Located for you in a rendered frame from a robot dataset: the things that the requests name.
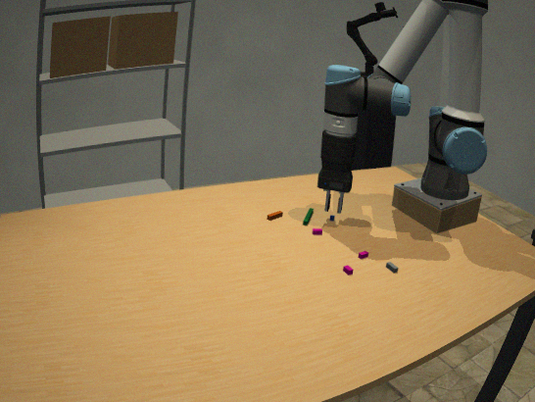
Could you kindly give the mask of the green rod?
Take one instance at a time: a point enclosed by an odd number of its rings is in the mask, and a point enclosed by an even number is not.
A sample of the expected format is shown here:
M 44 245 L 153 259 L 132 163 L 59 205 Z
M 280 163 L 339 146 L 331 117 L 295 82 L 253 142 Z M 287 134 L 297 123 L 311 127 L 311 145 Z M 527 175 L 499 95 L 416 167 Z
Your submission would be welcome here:
M 313 208 L 310 208 L 307 215 L 305 216 L 304 220 L 303 220 L 303 226 L 307 226 L 310 219 L 311 219 L 311 216 L 314 212 L 314 209 Z

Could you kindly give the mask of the orange rod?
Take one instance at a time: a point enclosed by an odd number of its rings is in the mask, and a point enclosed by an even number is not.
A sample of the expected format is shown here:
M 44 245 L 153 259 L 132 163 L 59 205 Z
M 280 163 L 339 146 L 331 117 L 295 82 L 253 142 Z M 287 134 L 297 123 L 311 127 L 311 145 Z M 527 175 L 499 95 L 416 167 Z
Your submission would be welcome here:
M 271 220 L 282 217 L 282 215 L 283 215 L 283 212 L 278 211 L 278 212 L 267 215 L 267 219 L 271 221 Z

